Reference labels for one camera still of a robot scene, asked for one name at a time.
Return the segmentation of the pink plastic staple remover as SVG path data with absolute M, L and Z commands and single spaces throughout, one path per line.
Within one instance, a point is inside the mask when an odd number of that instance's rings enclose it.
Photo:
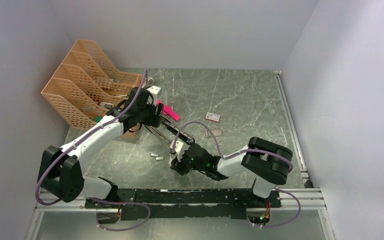
M 163 106 L 162 113 L 164 115 L 170 116 L 176 122 L 178 122 L 181 119 L 181 117 L 173 110 L 173 108 L 171 106 L 164 104 L 161 100 L 158 100 L 157 103 L 158 103 L 158 105 Z

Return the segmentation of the brown cardboard staple tray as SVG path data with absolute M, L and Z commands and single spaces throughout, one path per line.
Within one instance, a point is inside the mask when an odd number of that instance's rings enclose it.
M 220 128 L 206 129 L 205 136 L 207 138 L 220 137 L 223 135 L 223 131 Z

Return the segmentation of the red white staple box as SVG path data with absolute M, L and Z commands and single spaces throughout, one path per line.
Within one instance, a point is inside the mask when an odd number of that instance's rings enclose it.
M 207 112 L 206 115 L 205 115 L 205 119 L 206 120 L 212 121 L 212 122 L 215 122 L 215 123 L 219 123 L 220 122 L 220 118 L 221 118 L 220 115 L 215 114 L 215 113 L 211 113 L 211 112 Z

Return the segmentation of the beige black stapler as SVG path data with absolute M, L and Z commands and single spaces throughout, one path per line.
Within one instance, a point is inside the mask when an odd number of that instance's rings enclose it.
M 172 140 L 170 140 L 167 136 L 161 133 L 157 128 L 148 125 L 145 125 L 145 128 L 155 137 L 157 137 L 167 148 L 171 147 Z

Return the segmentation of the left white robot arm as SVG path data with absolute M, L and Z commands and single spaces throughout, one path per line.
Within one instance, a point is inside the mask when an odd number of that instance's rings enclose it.
M 109 142 L 127 133 L 136 125 L 159 127 L 163 105 L 158 103 L 159 86 L 135 87 L 127 100 L 109 109 L 102 119 L 78 138 L 61 147 L 53 145 L 42 154 L 35 198 L 46 190 L 57 199 L 69 203 L 78 197 L 98 199 L 106 208 L 114 207 L 119 200 L 118 186 L 102 177 L 87 177 L 85 165 Z

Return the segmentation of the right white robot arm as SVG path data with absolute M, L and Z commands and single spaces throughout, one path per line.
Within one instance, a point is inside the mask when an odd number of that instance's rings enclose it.
M 246 146 L 224 157 L 210 154 L 197 143 L 174 140 L 169 147 L 170 168 L 182 176 L 194 170 L 221 181 L 245 171 L 254 173 L 257 177 L 249 199 L 255 207 L 267 203 L 271 191 L 285 185 L 294 168 L 289 148 L 259 137 L 250 138 Z

